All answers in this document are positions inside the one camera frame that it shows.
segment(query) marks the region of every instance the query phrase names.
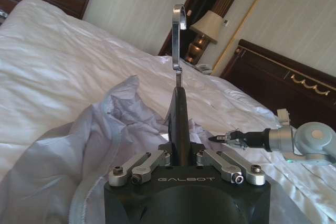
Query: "white duvet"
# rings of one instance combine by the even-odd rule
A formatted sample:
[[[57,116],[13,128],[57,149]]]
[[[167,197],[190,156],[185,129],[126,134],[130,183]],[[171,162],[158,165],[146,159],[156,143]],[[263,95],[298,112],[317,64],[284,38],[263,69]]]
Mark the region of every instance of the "white duvet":
[[[187,65],[189,118],[213,134],[276,128],[276,117],[225,80]],[[40,0],[24,0],[0,26],[0,180],[47,130],[73,121],[112,86],[136,74],[144,103],[165,117],[175,85],[171,57],[146,54]],[[336,170],[240,151],[278,181],[313,223],[336,222]]]

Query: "robotic arm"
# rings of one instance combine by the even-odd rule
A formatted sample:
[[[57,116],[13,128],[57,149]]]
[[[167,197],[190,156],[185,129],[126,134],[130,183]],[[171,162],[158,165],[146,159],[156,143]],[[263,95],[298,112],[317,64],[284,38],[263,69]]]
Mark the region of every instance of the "robotic arm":
[[[295,134],[289,125],[289,113],[278,110],[281,127],[262,132],[231,131],[223,136],[210,137],[210,141],[226,143],[238,148],[264,148],[268,152],[282,152],[291,163],[336,165],[336,133],[326,124],[309,122],[300,126]],[[301,153],[295,153],[295,147]]]

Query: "metal hook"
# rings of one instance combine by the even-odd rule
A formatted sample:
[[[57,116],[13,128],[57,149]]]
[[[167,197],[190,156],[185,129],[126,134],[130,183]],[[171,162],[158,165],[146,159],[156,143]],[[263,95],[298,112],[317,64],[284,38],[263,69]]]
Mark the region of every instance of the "metal hook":
[[[184,5],[177,4],[173,8],[172,54],[173,70],[176,71],[176,86],[182,86],[182,68],[180,67],[180,30],[187,29]]]

